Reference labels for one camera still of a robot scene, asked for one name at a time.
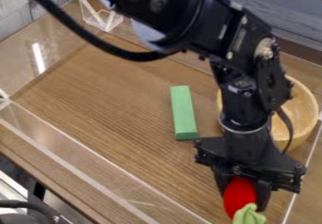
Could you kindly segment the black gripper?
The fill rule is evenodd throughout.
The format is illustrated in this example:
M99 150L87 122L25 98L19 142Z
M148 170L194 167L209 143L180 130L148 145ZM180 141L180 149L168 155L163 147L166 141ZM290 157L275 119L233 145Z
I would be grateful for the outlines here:
M265 144L261 153L245 145L229 147L221 136L199 138L194 145L195 162L211 168L221 194L225 194L234 177L245 177L254 183L259 212L267 209L271 191L283 189L293 193L301 192L307 169L277 149L271 141Z

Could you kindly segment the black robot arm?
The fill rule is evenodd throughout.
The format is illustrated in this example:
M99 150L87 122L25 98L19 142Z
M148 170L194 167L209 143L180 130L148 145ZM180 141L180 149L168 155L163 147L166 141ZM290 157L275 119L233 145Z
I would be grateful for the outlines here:
M270 25L231 0L108 0L114 10L155 30L143 39L147 52L130 52L86 30L54 0L35 0L52 16L96 48L138 62L191 51L209 60L222 91L221 136L195 141L195 160L214 172L226 192L234 181L247 183L259 211L270 195L297 193L307 169L279 148L271 117L283 112L293 82L281 64L281 47Z

